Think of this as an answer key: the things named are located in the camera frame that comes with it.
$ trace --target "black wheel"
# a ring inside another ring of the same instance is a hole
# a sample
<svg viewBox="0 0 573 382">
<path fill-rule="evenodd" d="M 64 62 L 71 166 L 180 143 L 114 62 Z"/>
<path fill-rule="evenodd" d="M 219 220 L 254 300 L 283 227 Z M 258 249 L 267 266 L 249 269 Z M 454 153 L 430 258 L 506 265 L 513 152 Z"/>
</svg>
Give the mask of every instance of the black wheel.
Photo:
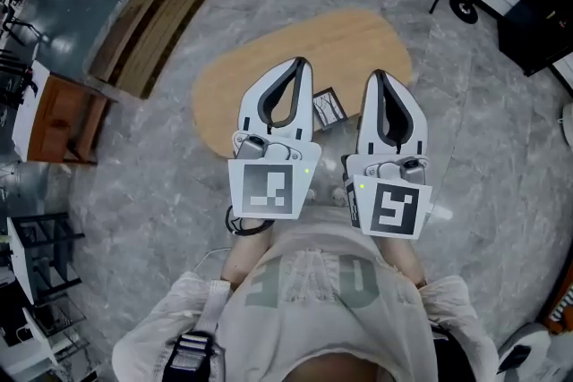
<svg viewBox="0 0 573 382">
<path fill-rule="evenodd" d="M 449 7 L 463 22 L 468 24 L 477 23 L 477 11 L 467 0 L 449 0 Z"/>
</svg>

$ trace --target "black cable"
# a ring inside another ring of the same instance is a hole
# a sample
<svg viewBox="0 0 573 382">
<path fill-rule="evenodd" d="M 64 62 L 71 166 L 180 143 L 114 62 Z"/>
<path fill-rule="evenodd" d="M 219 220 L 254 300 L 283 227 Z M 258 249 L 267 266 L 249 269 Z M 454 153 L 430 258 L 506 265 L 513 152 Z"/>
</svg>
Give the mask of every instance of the black cable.
<svg viewBox="0 0 573 382">
<path fill-rule="evenodd" d="M 227 209 L 227 214 L 225 215 L 225 226 L 227 230 L 234 234 L 234 235 L 255 235 L 258 233 L 262 233 L 263 231 L 269 229 L 275 220 L 265 220 L 261 226 L 257 226 L 256 228 L 244 229 L 243 228 L 243 219 L 241 217 L 235 218 L 233 220 L 230 219 L 231 217 L 231 210 L 233 210 L 233 206 L 229 206 Z"/>
</svg>

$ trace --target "person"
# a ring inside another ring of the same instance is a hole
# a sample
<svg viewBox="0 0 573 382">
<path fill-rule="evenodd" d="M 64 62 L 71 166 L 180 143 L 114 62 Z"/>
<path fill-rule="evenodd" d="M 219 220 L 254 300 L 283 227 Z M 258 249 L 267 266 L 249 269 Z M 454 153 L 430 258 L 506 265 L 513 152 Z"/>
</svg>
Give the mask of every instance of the person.
<svg viewBox="0 0 573 382">
<path fill-rule="evenodd" d="M 242 228 L 261 224 L 243 219 Z M 215 312 L 213 285 L 232 291 Z M 178 336 L 204 329 L 209 315 L 207 376 L 174 372 Z M 310 207 L 238 236 L 220 282 L 184 274 L 115 345 L 112 364 L 120 382 L 486 382 L 498 355 L 460 277 L 427 283 L 408 241 L 374 240 L 349 225 L 345 209 Z"/>
</svg>

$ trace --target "marble floor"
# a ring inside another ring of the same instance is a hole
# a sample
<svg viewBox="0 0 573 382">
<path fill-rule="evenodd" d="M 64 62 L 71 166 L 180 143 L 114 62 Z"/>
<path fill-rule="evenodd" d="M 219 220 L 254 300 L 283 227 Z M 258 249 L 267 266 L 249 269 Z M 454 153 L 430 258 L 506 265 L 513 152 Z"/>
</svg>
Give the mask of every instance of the marble floor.
<svg viewBox="0 0 573 382">
<path fill-rule="evenodd" d="M 147 101 L 118 100 L 99 164 L 71 172 L 69 206 L 87 234 L 73 295 L 108 357 L 186 269 L 226 247 L 223 159 L 200 141 L 190 91 L 201 68 L 267 32 L 340 7 L 382 15 L 412 57 L 411 90 L 430 129 L 434 210 L 415 243 L 428 276 L 460 274 L 496 344 L 535 317 L 572 241 L 573 166 L 558 118 L 571 101 L 549 71 L 526 78 L 497 48 L 496 21 L 467 25 L 441 0 L 206 0 Z M 355 120 L 316 137 L 318 203 L 340 183 Z M 206 276 L 220 267 L 218 256 Z"/>
</svg>

